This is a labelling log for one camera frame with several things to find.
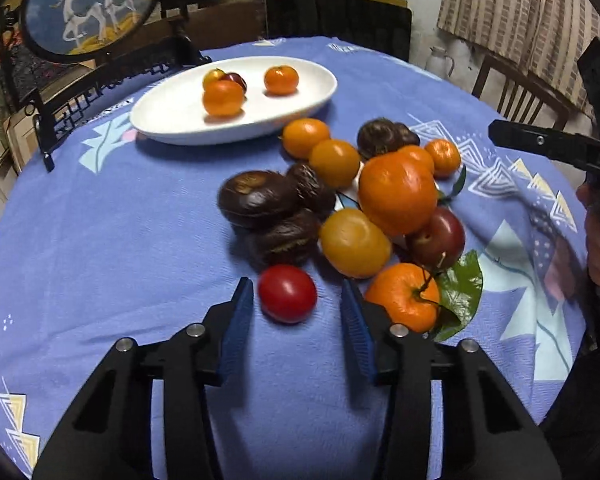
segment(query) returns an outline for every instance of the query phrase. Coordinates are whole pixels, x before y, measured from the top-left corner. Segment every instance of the white deer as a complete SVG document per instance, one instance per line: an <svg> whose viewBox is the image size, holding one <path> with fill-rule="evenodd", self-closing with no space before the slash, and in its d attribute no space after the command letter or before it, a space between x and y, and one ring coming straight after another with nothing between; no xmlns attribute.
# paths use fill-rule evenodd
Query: white deer
<svg viewBox="0 0 600 480"><path fill-rule="evenodd" d="M132 20L134 23L137 21L136 18L136 6L134 5L134 0L125 0L122 2L122 5L117 6L113 3L113 0L104 0L104 10L111 18L111 23L113 24L113 30L117 32L120 27L118 25L118 11L122 9L129 9L132 13Z"/></svg>
<svg viewBox="0 0 600 480"><path fill-rule="evenodd" d="M74 0L59 0L55 5L59 6L64 2L64 7L62 8L62 16L64 17L64 32L62 33L62 39L65 41L75 41L76 46L80 47L80 38L83 38L86 34L84 32L80 32L80 26L86 22L91 16L98 20L100 24L100 30L98 34L98 39L100 41L104 41L106 38L106 28L107 28L107 19L104 17L102 13L102 4L100 2L95 2L91 9L84 15L78 16L74 12Z"/></svg>

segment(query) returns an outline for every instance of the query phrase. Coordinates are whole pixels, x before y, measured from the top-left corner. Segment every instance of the round painting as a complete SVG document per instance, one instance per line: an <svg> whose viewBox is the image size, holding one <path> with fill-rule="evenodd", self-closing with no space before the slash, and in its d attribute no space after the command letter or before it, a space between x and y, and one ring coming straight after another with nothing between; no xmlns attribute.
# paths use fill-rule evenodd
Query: round painting
<svg viewBox="0 0 600 480"><path fill-rule="evenodd" d="M49 58L84 57L134 30L146 19L155 2L26 0L23 28L42 57L47 53Z"/></svg>

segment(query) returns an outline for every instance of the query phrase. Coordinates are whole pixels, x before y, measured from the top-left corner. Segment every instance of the striped curtain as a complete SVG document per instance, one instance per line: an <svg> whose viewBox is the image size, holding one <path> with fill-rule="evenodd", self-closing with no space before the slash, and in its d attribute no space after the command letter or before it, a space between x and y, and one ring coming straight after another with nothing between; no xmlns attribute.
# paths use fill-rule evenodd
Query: striped curtain
<svg viewBox="0 0 600 480"><path fill-rule="evenodd" d="M442 0L438 27L511 60L590 114L576 65L600 37L589 0Z"/></svg>

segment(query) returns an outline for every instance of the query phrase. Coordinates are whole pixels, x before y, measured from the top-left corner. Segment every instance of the plate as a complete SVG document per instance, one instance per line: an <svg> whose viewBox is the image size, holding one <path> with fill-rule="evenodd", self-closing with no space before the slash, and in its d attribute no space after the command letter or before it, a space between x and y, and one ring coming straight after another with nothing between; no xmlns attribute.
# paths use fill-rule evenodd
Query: plate
<svg viewBox="0 0 600 480"><path fill-rule="evenodd" d="M292 66L298 72L298 90L292 95L266 94L264 74L279 65ZM214 68L237 72L247 83L242 113L234 118L212 118L202 106L202 79ZM329 70L305 59L238 57L197 66L165 80L136 103L130 121L147 137L168 144L224 144L264 136L293 119L314 114L337 87L338 82Z"/></svg>

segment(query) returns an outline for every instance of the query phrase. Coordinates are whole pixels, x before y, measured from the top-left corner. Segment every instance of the silver screw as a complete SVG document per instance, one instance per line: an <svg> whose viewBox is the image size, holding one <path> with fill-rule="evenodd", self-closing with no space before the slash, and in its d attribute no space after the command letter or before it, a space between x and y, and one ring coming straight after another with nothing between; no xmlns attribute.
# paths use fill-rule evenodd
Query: silver screw
<svg viewBox="0 0 600 480"><path fill-rule="evenodd" d="M123 337L116 341L116 350L118 352L128 352L133 348L134 340L129 337Z"/></svg>
<svg viewBox="0 0 600 480"><path fill-rule="evenodd" d="M389 332L391 332L396 337L407 337L409 335L409 329L399 323L391 325L391 327L389 328Z"/></svg>
<svg viewBox="0 0 600 480"><path fill-rule="evenodd" d="M460 346L462 350L469 352L469 354L475 354L480 349L480 345L473 339L462 339Z"/></svg>
<svg viewBox="0 0 600 480"><path fill-rule="evenodd" d="M187 326L187 335L189 337L202 337L205 335L205 326L202 323L194 323Z"/></svg>

